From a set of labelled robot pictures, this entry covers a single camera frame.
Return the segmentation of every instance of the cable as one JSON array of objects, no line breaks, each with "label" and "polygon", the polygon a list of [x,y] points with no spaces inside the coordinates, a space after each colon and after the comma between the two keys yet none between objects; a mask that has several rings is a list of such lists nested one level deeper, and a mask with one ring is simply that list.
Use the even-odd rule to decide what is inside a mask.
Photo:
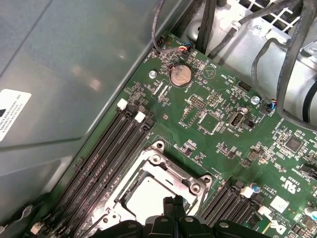
[{"label": "cable", "polygon": [[173,48],[168,48],[168,49],[161,49],[159,47],[159,45],[157,44],[157,41],[156,41],[156,38],[155,38],[155,33],[157,31],[157,24],[158,24],[158,20],[159,20],[159,14],[160,14],[160,11],[163,8],[164,3],[165,3],[165,0],[160,0],[159,1],[157,10],[156,10],[155,15],[154,15],[153,24],[152,24],[152,43],[153,43],[155,49],[158,52],[160,52],[160,53],[168,53],[168,52],[176,51],[176,50],[179,49],[178,47],[173,47]]},{"label": "cable", "polygon": [[310,111],[311,111],[312,101],[316,93],[317,93],[317,80],[315,81],[315,83],[313,83],[313,85],[309,89],[303,103],[303,121],[304,122],[311,123]]},{"label": "cable", "polygon": [[203,54],[206,53],[210,41],[215,10],[216,0],[206,0],[204,15],[196,41],[196,50]]},{"label": "cable", "polygon": [[[270,5],[267,8],[263,8],[259,11],[253,12],[250,15],[247,15],[246,17],[242,18],[238,22],[241,25],[244,25],[245,23],[249,22],[252,19],[263,17],[266,15],[269,15],[271,13],[281,11],[284,8],[287,7],[293,7],[297,5],[300,2],[300,0],[279,0],[276,1],[275,4]],[[231,41],[231,39],[234,37],[235,33],[237,32],[237,29],[231,28],[229,32],[226,34],[226,36],[223,38],[223,40],[220,42],[219,45],[217,45],[209,54],[208,57],[210,59],[213,59],[216,57],[216,55],[219,54],[219,52]]]},{"label": "cable", "polygon": [[289,42],[288,49],[286,51],[286,57],[277,82],[277,112],[285,120],[296,124],[307,130],[317,131],[317,127],[304,122],[288,111],[284,109],[285,96],[288,88],[288,84],[291,78],[291,74],[300,52],[300,49],[307,36],[309,28],[313,22],[314,15],[316,13],[317,2],[316,0],[303,0],[304,6],[300,15],[300,19],[296,24],[295,31]]},{"label": "cable", "polygon": [[258,63],[260,58],[267,52],[267,50],[269,49],[271,43],[276,44],[277,46],[279,46],[280,48],[287,48],[286,45],[280,43],[277,39],[275,38],[270,38],[268,39],[268,41],[263,45],[263,47],[261,48],[261,50],[259,51],[259,53],[257,54],[257,56],[255,57],[253,63],[252,63],[252,67],[251,67],[251,78],[252,78],[252,82],[253,85],[256,89],[256,91],[258,92],[258,94],[262,97],[262,99],[264,101],[266,101],[268,104],[272,103],[272,100],[270,98],[268,98],[261,90],[260,85],[259,85],[259,81],[258,81]]}]

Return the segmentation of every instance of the screw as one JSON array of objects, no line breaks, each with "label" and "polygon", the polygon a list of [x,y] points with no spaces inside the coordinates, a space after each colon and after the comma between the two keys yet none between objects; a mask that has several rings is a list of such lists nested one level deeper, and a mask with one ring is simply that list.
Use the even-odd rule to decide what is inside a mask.
[{"label": "screw", "polygon": [[155,70],[151,70],[149,72],[150,79],[155,79],[157,77],[158,73]]},{"label": "screw", "polygon": [[160,162],[160,156],[158,156],[158,155],[153,155],[153,156],[152,156],[152,161],[153,161],[153,163],[159,163],[159,162]]},{"label": "screw", "polygon": [[222,227],[222,228],[228,228],[229,227],[229,225],[227,223],[225,223],[225,222],[221,222],[219,224],[219,226]]},{"label": "screw", "polygon": [[255,25],[254,26],[254,29],[257,30],[257,31],[261,31],[262,30],[262,27],[260,25]]},{"label": "screw", "polygon": [[186,217],[186,218],[185,218],[185,221],[186,221],[186,222],[193,222],[193,221],[194,221],[194,219],[193,219],[193,218],[191,218],[191,217]]},{"label": "screw", "polygon": [[316,54],[317,53],[317,48],[311,47],[307,50],[311,54]]},{"label": "screw", "polygon": [[200,191],[200,186],[199,186],[199,184],[194,184],[193,186],[192,186],[192,190],[193,190],[193,192],[194,193],[199,193],[199,191]]},{"label": "screw", "polygon": [[253,105],[257,105],[257,104],[259,104],[260,103],[260,98],[258,97],[258,96],[253,96],[252,98],[251,98],[251,103],[253,104]]}]

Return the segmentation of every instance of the wire bundle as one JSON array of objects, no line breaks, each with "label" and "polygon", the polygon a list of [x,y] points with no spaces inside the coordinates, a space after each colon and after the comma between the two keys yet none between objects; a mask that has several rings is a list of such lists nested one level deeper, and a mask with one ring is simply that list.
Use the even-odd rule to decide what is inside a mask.
[{"label": "wire bundle", "polygon": [[210,41],[215,10],[216,0],[206,0],[204,15],[196,41],[196,50],[203,54],[206,53],[207,46]]},{"label": "wire bundle", "polygon": [[[253,20],[255,18],[263,17],[263,16],[269,15],[271,13],[274,13],[274,12],[277,12],[277,11],[281,11],[284,8],[287,8],[287,7],[294,7],[299,2],[300,2],[300,0],[278,0],[278,1],[276,1],[275,4],[272,4],[272,5],[270,5],[267,8],[263,8],[263,9],[261,9],[259,11],[251,13],[250,15],[247,15],[246,17],[244,17],[241,20],[239,20],[239,23],[241,25],[244,25],[244,24],[248,23],[250,20]],[[220,42],[220,44],[217,45],[208,54],[208,57],[210,59],[214,59],[216,57],[216,55],[218,55],[219,52],[222,51],[223,48],[232,40],[232,38],[234,37],[236,32],[237,32],[237,29],[231,28],[229,30],[229,32],[226,34],[226,36],[223,38],[223,40]]]},{"label": "wire bundle", "polygon": [[286,57],[277,82],[277,112],[285,120],[294,123],[299,127],[311,131],[317,131],[316,126],[298,119],[296,116],[292,115],[284,109],[285,96],[291,78],[291,74],[297,56],[308,34],[309,28],[314,20],[314,16],[317,9],[316,0],[303,0],[303,2],[303,10],[301,12],[300,19],[295,27],[294,34],[292,35],[292,38],[289,42],[288,49],[286,51]]}]

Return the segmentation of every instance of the ram slot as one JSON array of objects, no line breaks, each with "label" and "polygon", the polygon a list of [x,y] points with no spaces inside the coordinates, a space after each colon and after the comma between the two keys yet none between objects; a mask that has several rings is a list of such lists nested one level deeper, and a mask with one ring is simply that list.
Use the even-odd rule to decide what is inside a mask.
[{"label": "ram slot", "polygon": [[97,142],[94,149],[91,151],[87,159],[84,159],[83,162],[80,164],[80,168],[78,169],[78,172],[72,177],[71,181],[68,183],[67,187],[64,189],[60,196],[60,200],[52,210],[51,214],[53,216],[48,217],[49,222],[53,221],[56,216],[59,215],[59,213],[63,210],[63,207],[67,206],[69,199],[72,198],[74,191],[76,191],[78,185],[81,182],[81,179],[83,178],[82,175],[90,172],[91,168],[93,167],[93,164],[96,162],[96,154],[100,152],[100,150],[104,147],[105,143],[109,139],[109,135],[113,134],[116,128],[123,123],[123,121],[126,119],[122,116],[122,112],[118,112],[113,121],[111,122],[109,128],[102,134],[99,141]]},{"label": "ram slot", "polygon": [[95,202],[99,202],[102,198],[102,191],[108,184],[111,184],[110,181],[113,178],[116,178],[115,175],[117,172],[121,171],[120,168],[124,165],[123,162],[127,161],[126,159],[129,152],[136,148],[136,143],[139,142],[139,138],[142,138],[143,141],[146,134],[143,130],[140,130],[139,127],[135,127],[134,130],[127,132],[126,135],[124,136],[124,139],[119,140],[118,147],[113,148],[111,151],[113,153],[108,154],[112,159],[111,163],[103,170],[103,173],[100,176],[100,178],[104,178],[104,180],[96,181],[94,188],[78,206],[79,209],[77,209],[75,213],[71,214],[71,218],[65,218],[68,222],[66,222],[64,226],[67,226],[68,230],[73,230],[73,226],[77,227],[78,220],[80,221],[83,217],[85,217],[85,214],[89,213],[87,211],[94,207]]},{"label": "ram slot", "polygon": [[[108,138],[109,143],[106,148],[111,148],[117,142],[115,140],[115,136],[117,137],[119,133],[122,133],[122,130],[125,131],[129,127],[129,125],[131,124],[132,118],[129,115],[127,119],[128,120],[124,120],[124,123],[118,127],[118,131],[116,131],[115,133],[112,133],[112,135],[109,136]],[[64,210],[59,214],[57,218],[59,224],[61,223],[61,219],[63,217],[68,217],[69,214],[72,214],[74,210],[77,209],[77,206],[80,203],[81,199],[83,198],[85,193],[87,193],[90,190],[91,186],[93,186],[95,178],[100,174],[101,169],[104,168],[107,164],[108,164],[108,161],[103,160],[103,157],[101,157],[100,159],[97,159],[97,163],[94,165],[94,169],[92,170],[91,173],[86,174],[85,176],[82,175],[82,178],[84,179],[80,180],[82,183],[80,185],[81,188],[77,187],[76,191],[74,192],[74,195],[72,196],[72,199],[68,202],[68,206],[66,206]]]},{"label": "ram slot", "polygon": [[117,180],[118,176],[121,173],[121,170],[129,163],[129,161],[132,159],[133,155],[135,154],[136,150],[140,147],[142,142],[144,141],[146,135],[148,134],[148,131],[154,126],[155,122],[151,118],[147,118],[144,125],[140,129],[142,131],[141,135],[137,135],[131,140],[131,144],[128,146],[127,154],[124,156],[124,161],[120,164],[120,166],[117,168],[116,173],[113,174],[111,180],[106,183],[106,185],[103,188],[103,191],[100,193],[99,197],[95,200],[94,204],[89,207],[89,210],[82,216],[78,217],[78,222],[74,223],[70,227],[73,228],[74,234],[76,234],[80,228],[80,226],[88,219],[89,215],[93,212],[95,207],[99,204],[101,199],[105,196],[105,193],[109,192],[109,189],[114,189],[115,186],[114,183]]},{"label": "ram slot", "polygon": [[136,121],[130,121],[129,124],[126,124],[123,127],[123,133],[120,134],[119,139],[113,140],[111,145],[109,146],[109,150],[105,152],[105,154],[101,157],[98,166],[92,173],[92,176],[84,183],[83,188],[78,191],[78,195],[74,198],[71,205],[65,210],[62,214],[62,221],[60,222],[60,226],[64,226],[64,223],[70,219],[70,217],[76,213],[76,211],[80,208],[80,204],[83,204],[87,200],[87,196],[90,196],[91,191],[95,187],[95,184],[99,182],[100,175],[103,174],[106,168],[111,168],[113,166],[113,156],[112,153],[118,150],[121,147],[122,141],[125,141],[127,137],[130,135],[131,130],[134,128]]}]

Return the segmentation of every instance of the green circuit board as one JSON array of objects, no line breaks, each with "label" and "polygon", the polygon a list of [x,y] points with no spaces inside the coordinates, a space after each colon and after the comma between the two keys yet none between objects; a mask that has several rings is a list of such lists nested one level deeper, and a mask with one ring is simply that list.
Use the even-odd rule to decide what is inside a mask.
[{"label": "green circuit board", "polygon": [[[181,45],[172,35],[165,39],[165,47]],[[179,63],[192,71],[190,83],[183,88],[170,82],[171,68]],[[151,70],[158,73],[153,79]],[[252,104],[253,96],[256,91],[195,50],[185,59],[181,51],[160,55],[151,51],[78,157],[92,149],[120,99],[137,100],[156,121],[139,151],[163,140],[165,153],[181,167],[195,175],[211,174],[212,188],[205,205],[229,177],[245,184],[256,182],[263,205],[271,210],[270,224],[261,229],[265,235],[295,238],[292,228],[298,224],[305,231],[303,237],[313,237],[316,231],[306,228],[302,219],[308,203],[316,202],[317,182],[302,175],[299,167],[305,158],[315,157],[317,136],[284,121],[274,110],[266,111],[263,101]],[[247,112],[239,114],[242,118],[234,124],[241,110]],[[65,182],[60,182],[56,189],[61,191],[63,186]]]}]

